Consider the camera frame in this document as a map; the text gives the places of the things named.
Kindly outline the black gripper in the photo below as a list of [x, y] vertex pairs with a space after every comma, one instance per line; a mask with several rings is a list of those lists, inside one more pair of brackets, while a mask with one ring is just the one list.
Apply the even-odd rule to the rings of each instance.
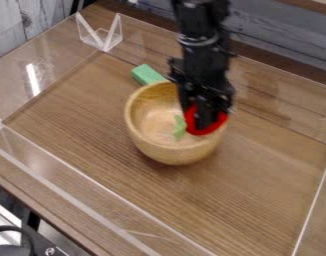
[[218, 120], [220, 112], [228, 114], [235, 89], [226, 73], [235, 54], [230, 51], [227, 36], [179, 36], [177, 43], [181, 57], [169, 58], [168, 77], [177, 85], [183, 114], [196, 106], [196, 127], [205, 128]]

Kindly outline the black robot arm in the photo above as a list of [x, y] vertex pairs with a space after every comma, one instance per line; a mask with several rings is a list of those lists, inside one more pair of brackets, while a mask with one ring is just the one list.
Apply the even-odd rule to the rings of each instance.
[[187, 132], [200, 136], [226, 123], [235, 95], [226, 75], [235, 56], [223, 26], [230, 1], [171, 0], [171, 5], [181, 57], [168, 60], [168, 76], [177, 87]]

